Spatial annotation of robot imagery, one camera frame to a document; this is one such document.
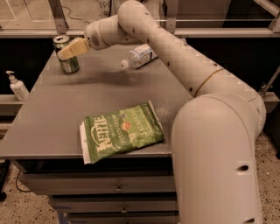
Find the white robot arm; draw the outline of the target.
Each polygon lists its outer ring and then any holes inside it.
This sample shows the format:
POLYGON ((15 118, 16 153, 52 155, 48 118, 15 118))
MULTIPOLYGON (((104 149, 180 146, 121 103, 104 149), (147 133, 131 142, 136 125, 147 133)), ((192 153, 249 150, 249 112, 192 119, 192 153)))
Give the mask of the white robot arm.
POLYGON ((171 130, 180 224, 263 224, 255 141, 266 108, 252 87, 162 28, 137 0, 89 24, 59 58, 137 40, 149 45, 192 96, 171 130))

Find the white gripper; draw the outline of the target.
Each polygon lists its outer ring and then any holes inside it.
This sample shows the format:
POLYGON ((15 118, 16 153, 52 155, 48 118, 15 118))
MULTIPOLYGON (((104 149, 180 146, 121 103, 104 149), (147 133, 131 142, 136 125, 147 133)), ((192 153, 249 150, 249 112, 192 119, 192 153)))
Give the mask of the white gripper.
POLYGON ((58 51, 60 60, 68 60, 72 57, 86 53, 89 48, 95 50, 106 49, 109 46, 102 38, 101 20, 89 24, 84 31, 84 38, 75 38, 68 45, 58 51))

